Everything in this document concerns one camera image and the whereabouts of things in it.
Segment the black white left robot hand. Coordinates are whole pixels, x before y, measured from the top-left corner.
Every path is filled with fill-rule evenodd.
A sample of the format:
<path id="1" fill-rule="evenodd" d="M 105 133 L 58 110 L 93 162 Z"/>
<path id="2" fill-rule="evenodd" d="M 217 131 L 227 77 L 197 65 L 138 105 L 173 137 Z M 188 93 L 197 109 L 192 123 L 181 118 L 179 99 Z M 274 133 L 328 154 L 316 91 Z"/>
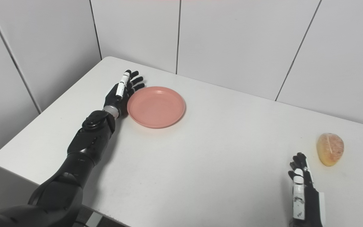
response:
<path id="1" fill-rule="evenodd" d="M 139 71 L 125 71 L 120 82 L 115 84 L 107 94 L 104 110 L 113 112 L 116 118 L 127 116 L 128 101 L 138 90 L 145 88 L 143 80 L 144 78 L 139 75 Z"/>

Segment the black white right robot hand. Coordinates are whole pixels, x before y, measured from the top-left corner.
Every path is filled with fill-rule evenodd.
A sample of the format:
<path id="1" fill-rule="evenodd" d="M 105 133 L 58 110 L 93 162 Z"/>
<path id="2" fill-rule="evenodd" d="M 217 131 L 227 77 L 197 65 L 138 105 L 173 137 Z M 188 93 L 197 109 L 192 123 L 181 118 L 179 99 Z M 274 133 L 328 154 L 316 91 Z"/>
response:
<path id="1" fill-rule="evenodd" d="M 315 189 L 306 156 L 298 152 L 290 162 L 288 175 L 292 180 L 292 211 L 290 227 L 324 227 L 325 196 Z"/>

